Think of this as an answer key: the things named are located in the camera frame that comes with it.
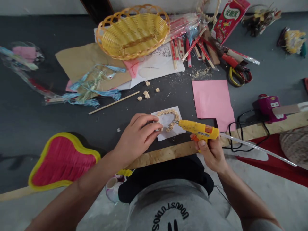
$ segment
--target pink device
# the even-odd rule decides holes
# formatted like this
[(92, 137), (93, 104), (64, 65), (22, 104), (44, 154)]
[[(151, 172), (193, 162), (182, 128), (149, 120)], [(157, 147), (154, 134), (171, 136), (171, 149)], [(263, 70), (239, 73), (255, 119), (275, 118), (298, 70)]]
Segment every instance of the pink device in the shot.
[(273, 113), (273, 108), (281, 106), (277, 96), (267, 96), (266, 94), (259, 95), (258, 103), (259, 103), (261, 112), (264, 115), (269, 116), (269, 121), (268, 121), (269, 124), (273, 122), (282, 121), (287, 118), (285, 114), (276, 115)]

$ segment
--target white paper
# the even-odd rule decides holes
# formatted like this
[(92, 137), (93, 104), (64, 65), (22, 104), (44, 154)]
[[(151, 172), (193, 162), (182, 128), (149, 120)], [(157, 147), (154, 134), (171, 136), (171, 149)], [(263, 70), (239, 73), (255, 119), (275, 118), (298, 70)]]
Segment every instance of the white paper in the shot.
[[(169, 109), (174, 109), (179, 114), (180, 120), (182, 119), (178, 106), (171, 107), (171, 108), (168, 108), (168, 109), (164, 109), (162, 111), (166, 111), (166, 110), (169, 110)], [(158, 112), (159, 111), (153, 112), (151, 114), (157, 115)], [(182, 129), (177, 124), (174, 125), (173, 129), (170, 132), (166, 132), (166, 129), (169, 127), (169, 124), (172, 122), (172, 120), (174, 120), (173, 114), (169, 113), (169, 114), (161, 115), (161, 116), (158, 116), (158, 117), (159, 117), (159, 123), (161, 123), (164, 126), (162, 133), (159, 134), (158, 137), (157, 137), (158, 141), (162, 141), (162, 140), (165, 140), (165, 139), (168, 139), (170, 137), (173, 137), (173, 136), (176, 136), (176, 135), (179, 135), (179, 134), (186, 132), (184, 129)]]
[[(96, 31), (97, 28), (94, 28), (95, 42), (97, 42)], [(136, 77), (131, 81), (118, 86), (117, 89), (130, 89), (144, 81), (185, 71), (184, 64), (181, 60), (176, 61), (177, 69), (174, 69), (170, 43), (163, 44), (149, 55), (138, 59), (141, 62), (138, 64)]]

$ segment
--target black shorts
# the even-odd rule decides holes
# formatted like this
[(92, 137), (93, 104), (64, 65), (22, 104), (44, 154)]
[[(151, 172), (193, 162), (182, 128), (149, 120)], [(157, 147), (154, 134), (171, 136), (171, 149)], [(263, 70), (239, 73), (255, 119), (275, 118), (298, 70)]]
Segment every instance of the black shorts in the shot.
[(146, 187), (163, 180), (185, 179), (202, 185), (210, 195), (214, 182), (197, 155), (177, 158), (136, 169), (119, 188), (119, 199), (131, 203), (135, 196)]

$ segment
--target wooden plank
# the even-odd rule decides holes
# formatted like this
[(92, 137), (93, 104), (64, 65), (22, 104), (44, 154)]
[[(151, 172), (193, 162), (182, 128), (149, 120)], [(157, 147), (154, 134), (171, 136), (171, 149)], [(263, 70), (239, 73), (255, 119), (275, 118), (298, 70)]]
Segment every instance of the wooden plank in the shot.
[(24, 197), (24, 196), (27, 196), (33, 193), (38, 193), (38, 191), (35, 191), (29, 186), (21, 188), (21, 189), (16, 189), (14, 191), (0, 194), (0, 202), (18, 199), (18, 198), (21, 198), (21, 197)]
[[(287, 116), (287, 119), (284, 121), (266, 125), (271, 134), (281, 133), (304, 126), (308, 126), (308, 112), (300, 112), (292, 114)], [(244, 140), (252, 140), (266, 136), (266, 131), (264, 130), (262, 124), (255, 124), (245, 127), (243, 128), (243, 133), (244, 133)], [(232, 136), (239, 138), (240, 130), (238, 129), (236, 131), (233, 131), (231, 132), (231, 134)], [(229, 145), (228, 139), (222, 138), (221, 140), (223, 146)], [(128, 169), (140, 168), (151, 164), (164, 162), (167, 160), (172, 160), (175, 158), (192, 155), (195, 154), (196, 152), (197, 150), (194, 148), (193, 141), (189, 141), (186, 143), (181, 143), (178, 145), (170, 146), (156, 151), (144, 153), (142, 156), (136, 159), (132, 164), (130, 164), (127, 168)], [(30, 187), (17, 189), (11, 192), (0, 194), (0, 202), (21, 198), (23, 196), (27, 196), (33, 193), (38, 193), (38, 192), (34, 191)]]
[[(204, 32), (204, 34), (203, 34), (203, 37), (204, 37), (205, 40), (210, 41), (209, 38), (211, 37), (211, 33), (210, 33), (210, 30), (209, 30), (208, 28), (205, 30), (205, 32)], [(208, 46), (207, 44), (206, 44), (206, 47), (207, 47), (207, 49), (208, 49), (208, 51), (209, 51), (209, 54), (210, 54), (211, 59), (212, 59), (212, 61), (213, 61), (213, 64), (214, 64), (214, 65), (220, 64), (220, 60), (219, 60), (219, 58), (218, 58), (218, 55), (217, 55), (216, 51), (214, 51), (214, 50), (213, 50), (210, 46)]]

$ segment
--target scissors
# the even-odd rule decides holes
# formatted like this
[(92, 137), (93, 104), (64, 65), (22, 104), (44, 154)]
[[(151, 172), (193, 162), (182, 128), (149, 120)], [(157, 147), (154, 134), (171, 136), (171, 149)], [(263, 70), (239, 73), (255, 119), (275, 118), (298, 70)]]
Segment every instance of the scissors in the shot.
[(250, 72), (250, 69), (246, 67), (242, 67), (242, 68), (243, 68), (243, 71), (240, 71), (238, 69), (236, 70), (232, 66), (229, 69), (229, 78), (230, 78), (231, 83), (235, 87), (241, 87), (245, 83), (250, 83), (252, 81), (252, 74)]

